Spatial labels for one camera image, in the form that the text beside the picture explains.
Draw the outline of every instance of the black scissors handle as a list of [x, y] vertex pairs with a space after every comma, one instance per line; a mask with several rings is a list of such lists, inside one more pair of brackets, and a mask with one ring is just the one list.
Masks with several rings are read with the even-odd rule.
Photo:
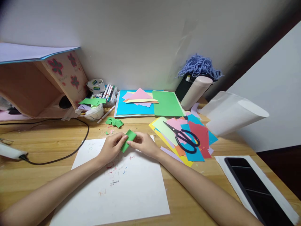
[[[196, 140], [196, 143], [194, 143], [193, 141], [191, 141], [191, 140], [190, 140], [183, 132], [191, 134], [191, 135], [193, 136], [193, 138]], [[184, 148], [184, 147], [181, 145], [181, 142], [179, 141], [178, 138], [180, 138], [181, 140], [184, 140], [185, 142], [187, 142], [188, 144], [190, 144], [190, 145], [193, 147], [193, 151], [190, 151], [190, 150], [187, 150], [186, 148]], [[178, 132], [176, 133], [176, 141], [177, 141], [177, 143], [179, 144], [179, 146], [180, 146], [185, 152], [190, 153], [190, 154], [196, 153], [196, 152], [197, 152], [197, 148], [196, 148], [196, 147], [198, 147], [198, 146], [200, 145], [200, 140], [198, 139], [198, 137], [197, 137], [194, 133], [190, 132], [189, 130], [183, 130], [183, 129], [182, 129], [181, 131], [178, 131]]]

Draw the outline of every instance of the markers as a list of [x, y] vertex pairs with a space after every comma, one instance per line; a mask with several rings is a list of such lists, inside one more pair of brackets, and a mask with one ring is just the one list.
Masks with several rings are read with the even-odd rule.
[[107, 94], [106, 94], [106, 99], [109, 98], [109, 94], [110, 94], [110, 92], [111, 92], [111, 89], [112, 89], [112, 86], [109, 85], [109, 89], [108, 89], [108, 92], [107, 92]]
[[104, 116], [102, 116], [97, 123], [100, 123], [111, 111], [113, 111], [114, 108], [115, 108], [115, 105]]
[[111, 99], [112, 96], [113, 96], [114, 88], [115, 88], [115, 86], [112, 87], [112, 91], [111, 91], [111, 93], [109, 94], [108, 102], [110, 101], [110, 99]]
[[107, 92], [108, 92], [108, 89], [109, 89], [109, 85], [107, 85], [107, 88], [106, 88], [105, 92], [103, 93], [103, 97], [102, 97], [102, 98], [105, 98], [105, 97], [106, 97], [106, 94], [107, 94]]

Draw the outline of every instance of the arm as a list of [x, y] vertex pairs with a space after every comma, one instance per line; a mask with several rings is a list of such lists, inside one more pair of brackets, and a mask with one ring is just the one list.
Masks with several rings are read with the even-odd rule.
[[222, 188], [202, 174], [159, 149], [146, 133], [136, 132], [135, 142], [128, 144], [157, 159], [221, 226], [258, 225], [261, 222]]
[[126, 139], [127, 135], [121, 132], [107, 137], [97, 157], [50, 181], [13, 204], [1, 213], [0, 225], [38, 225], [82, 182], [111, 162], [120, 152]]

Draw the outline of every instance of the wooden desk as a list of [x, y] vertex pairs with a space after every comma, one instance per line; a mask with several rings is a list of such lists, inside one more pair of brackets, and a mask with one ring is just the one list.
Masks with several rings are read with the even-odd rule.
[[[206, 124], [208, 119], [201, 116], [202, 122]], [[103, 120], [100, 124], [81, 119], [90, 125], [90, 132], [87, 139], [105, 138], [108, 125]], [[168, 148], [165, 143], [151, 130], [149, 123], [155, 117], [124, 118], [124, 125], [121, 129], [114, 128], [115, 132], [126, 133], [128, 129], [132, 131], [147, 132], [154, 135], [157, 145]], [[33, 162], [41, 163], [55, 160], [72, 153], [81, 143], [87, 131], [86, 125], [76, 120], [48, 121], [36, 125], [10, 125], [0, 126], [0, 138], [13, 140], [12, 147], [29, 152], [29, 159]], [[288, 187], [272, 172], [272, 170], [257, 156], [257, 154], [239, 137], [236, 133], [226, 137], [211, 145], [214, 155], [250, 155], [257, 165], [263, 170], [268, 178], [280, 190], [284, 197], [290, 202], [295, 211], [301, 216], [301, 202], [288, 189]], [[0, 159], [0, 211], [5, 210], [10, 205], [20, 200], [34, 189], [42, 186], [48, 181], [68, 172], [74, 162], [75, 156], [50, 165], [34, 166], [25, 161], [13, 161], [6, 158]], [[238, 196], [224, 175], [217, 161], [206, 159], [205, 162], [195, 162], [192, 168], [202, 173], [221, 186], [234, 198]], [[161, 166], [164, 185], [167, 189], [170, 215], [139, 219], [128, 222], [119, 222], [114, 225], [216, 225], [203, 208], [191, 197], [182, 185]], [[41, 225], [49, 225], [52, 214], [45, 219]]]

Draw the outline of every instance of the scissors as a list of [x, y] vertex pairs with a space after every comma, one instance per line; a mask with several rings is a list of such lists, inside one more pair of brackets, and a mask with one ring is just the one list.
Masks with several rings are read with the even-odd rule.
[[[189, 130], [183, 130], [183, 129], [181, 129], [181, 131], [179, 131], [179, 130], [173, 128], [172, 126], [168, 125], [166, 122], [164, 122], [164, 123], [165, 123], [165, 125], [167, 125], [168, 128], [170, 128], [170, 129], [175, 133], [175, 135], [176, 135], [175, 138], [176, 138], [176, 141], [177, 141], [178, 145], [179, 145], [185, 152], [190, 153], [190, 154], [194, 154], [194, 153], [197, 152], [197, 147], [200, 145], [200, 140], [198, 139], [198, 137], [197, 137], [194, 133], [190, 132]], [[191, 140], [185, 135], [185, 133], [183, 133], [183, 132], [191, 134], [191, 135], [194, 137], [194, 139], [196, 140], [196, 143], [194, 143], [193, 141], [191, 141]], [[181, 143], [180, 143], [180, 141], [179, 141], [178, 138], [180, 138], [181, 140], [183, 140], [183, 141], [187, 142], [188, 144], [190, 144], [190, 145], [193, 147], [193, 151], [189, 151], [189, 150], [187, 150], [186, 148], [184, 148], [184, 147], [181, 145]]]

